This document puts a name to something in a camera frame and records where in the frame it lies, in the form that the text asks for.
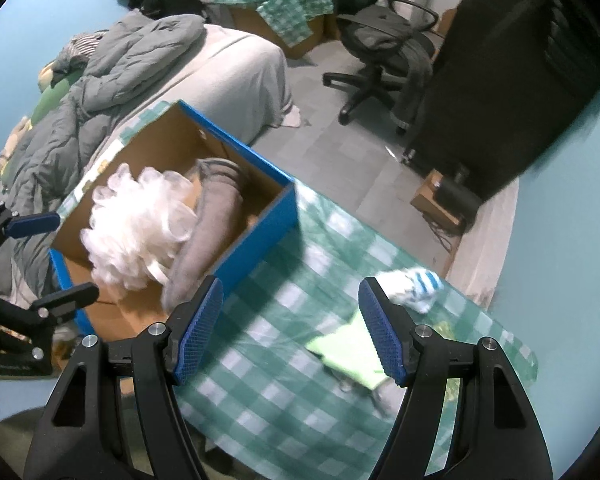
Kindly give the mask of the neon green sock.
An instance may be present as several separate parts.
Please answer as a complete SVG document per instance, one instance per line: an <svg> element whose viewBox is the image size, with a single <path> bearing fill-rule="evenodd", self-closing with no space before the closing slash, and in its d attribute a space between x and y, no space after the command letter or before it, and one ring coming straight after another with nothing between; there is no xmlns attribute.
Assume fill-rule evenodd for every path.
<svg viewBox="0 0 600 480"><path fill-rule="evenodd" d="M376 389L388 378L360 311L331 333L311 339L306 350L334 372L368 390Z"/></svg>

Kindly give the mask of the blue cardboard box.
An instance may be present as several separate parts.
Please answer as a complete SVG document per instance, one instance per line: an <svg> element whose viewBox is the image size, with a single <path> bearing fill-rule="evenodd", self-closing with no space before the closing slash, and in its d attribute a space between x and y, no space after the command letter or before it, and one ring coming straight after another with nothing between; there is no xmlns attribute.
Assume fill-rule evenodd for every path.
<svg viewBox="0 0 600 480"><path fill-rule="evenodd" d="M62 288L98 286L82 332L125 339L208 275L232 292L297 224L296 203L289 174L193 107L160 103L61 203L50 258Z"/></svg>

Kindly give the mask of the black cabinet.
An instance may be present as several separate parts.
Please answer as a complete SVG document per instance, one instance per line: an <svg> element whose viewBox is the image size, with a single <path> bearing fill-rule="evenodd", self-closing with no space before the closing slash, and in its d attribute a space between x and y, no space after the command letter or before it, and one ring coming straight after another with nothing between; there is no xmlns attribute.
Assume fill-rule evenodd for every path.
<svg viewBox="0 0 600 480"><path fill-rule="evenodd" d="M488 200L532 166L600 88L600 0L462 0L405 162Z"/></svg>

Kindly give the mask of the taupe fleece mitten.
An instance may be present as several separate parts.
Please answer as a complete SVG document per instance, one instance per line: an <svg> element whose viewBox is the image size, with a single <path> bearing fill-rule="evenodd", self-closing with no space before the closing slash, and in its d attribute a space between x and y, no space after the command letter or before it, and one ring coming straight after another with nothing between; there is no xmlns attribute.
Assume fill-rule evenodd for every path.
<svg viewBox="0 0 600 480"><path fill-rule="evenodd" d="M199 159L201 184L192 235L176 255L163 286L161 305L171 312L191 300L217 258L233 243L242 214L242 189L247 177L236 162L225 158Z"/></svg>

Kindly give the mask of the green checkered tablecloth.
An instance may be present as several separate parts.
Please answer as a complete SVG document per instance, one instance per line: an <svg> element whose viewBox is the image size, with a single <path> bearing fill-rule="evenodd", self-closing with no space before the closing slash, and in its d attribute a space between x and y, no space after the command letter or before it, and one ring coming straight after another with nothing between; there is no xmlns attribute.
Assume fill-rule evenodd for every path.
<svg viewBox="0 0 600 480"><path fill-rule="evenodd" d="M358 308L358 284L415 260L184 103L160 103L102 144L60 207L52 250L62 286L86 281L80 240L92 192L121 165L189 174L209 156L248 176L247 223L216 265L225 301L198 372L176 390L182 415L239 463L269 479L365 479L393 412L369 388L345 386L330 358Z"/></svg>

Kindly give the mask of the black round device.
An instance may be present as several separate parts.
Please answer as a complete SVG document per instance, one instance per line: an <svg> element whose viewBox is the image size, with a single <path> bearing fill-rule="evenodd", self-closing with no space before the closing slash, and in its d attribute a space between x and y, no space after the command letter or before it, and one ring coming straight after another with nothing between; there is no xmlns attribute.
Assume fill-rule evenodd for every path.
<svg viewBox="0 0 600 480"><path fill-rule="evenodd" d="M467 224L474 223L483 200L451 177L443 176L434 191L434 200L449 214Z"/></svg>

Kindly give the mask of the black office chair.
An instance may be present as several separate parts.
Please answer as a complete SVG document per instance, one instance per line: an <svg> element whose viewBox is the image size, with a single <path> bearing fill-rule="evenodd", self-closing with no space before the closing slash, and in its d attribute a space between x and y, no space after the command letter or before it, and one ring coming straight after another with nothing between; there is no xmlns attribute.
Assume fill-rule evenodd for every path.
<svg viewBox="0 0 600 480"><path fill-rule="evenodd" d="M404 133L414 124L434 73L436 47L427 37L439 14L411 0L372 4L355 14L339 14L336 23L343 47L364 64L361 73L324 73L322 83L348 84L356 91L341 107L340 125L370 98L382 104Z"/></svg>

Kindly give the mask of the small brown cardboard box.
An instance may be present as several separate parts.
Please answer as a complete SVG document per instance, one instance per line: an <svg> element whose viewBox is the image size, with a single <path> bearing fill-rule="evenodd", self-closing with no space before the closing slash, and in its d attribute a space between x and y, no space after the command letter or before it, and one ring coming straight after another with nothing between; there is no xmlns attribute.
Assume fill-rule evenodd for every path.
<svg viewBox="0 0 600 480"><path fill-rule="evenodd" d="M442 178L443 176L439 171L430 171L415 192L410 204L418 210L425 219L434 222L446 232L460 234L463 232L462 220L454 217L434 198L434 194L436 194L438 188L440 188Z"/></svg>

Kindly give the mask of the white mesh bath loofah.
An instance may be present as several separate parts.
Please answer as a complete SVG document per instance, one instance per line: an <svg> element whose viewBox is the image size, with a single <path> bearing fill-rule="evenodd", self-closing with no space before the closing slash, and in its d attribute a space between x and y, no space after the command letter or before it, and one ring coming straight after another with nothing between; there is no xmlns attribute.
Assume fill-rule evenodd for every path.
<svg viewBox="0 0 600 480"><path fill-rule="evenodd" d="M122 164L92 194L80 240L94 281L121 298L149 282L169 281L172 263L197 218L194 185L176 171L145 167L137 177Z"/></svg>

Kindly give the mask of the white sheet covered sofa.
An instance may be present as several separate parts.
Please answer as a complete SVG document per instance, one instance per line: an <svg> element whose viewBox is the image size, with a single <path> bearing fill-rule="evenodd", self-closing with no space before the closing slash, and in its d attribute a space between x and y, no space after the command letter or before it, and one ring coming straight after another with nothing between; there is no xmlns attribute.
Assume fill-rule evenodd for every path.
<svg viewBox="0 0 600 480"><path fill-rule="evenodd" d="M245 144L254 141L265 128L301 125L300 110L287 81L283 50L250 32L207 25L204 38L124 110L114 131L96 152L108 148L146 108L178 101Z"/></svg>

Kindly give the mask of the grey quilted blanket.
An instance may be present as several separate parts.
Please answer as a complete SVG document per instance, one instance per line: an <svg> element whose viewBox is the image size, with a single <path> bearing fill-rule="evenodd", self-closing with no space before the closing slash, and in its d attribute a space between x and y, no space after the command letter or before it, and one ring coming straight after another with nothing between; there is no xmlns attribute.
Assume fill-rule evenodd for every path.
<svg viewBox="0 0 600 480"><path fill-rule="evenodd" d="M57 210L117 125L204 43L205 34L197 14L151 20L131 11L114 23L58 107L18 142L8 164L5 206L22 216Z"/></svg>

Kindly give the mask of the blue white striped plastic bag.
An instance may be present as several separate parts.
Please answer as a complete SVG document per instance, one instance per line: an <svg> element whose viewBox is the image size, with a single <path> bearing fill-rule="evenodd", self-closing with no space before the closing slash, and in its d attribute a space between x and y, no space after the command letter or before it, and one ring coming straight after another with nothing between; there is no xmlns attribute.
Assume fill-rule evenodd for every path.
<svg viewBox="0 0 600 480"><path fill-rule="evenodd" d="M421 266L382 271L375 280L390 301L418 314L427 314L444 289L438 274Z"/></svg>

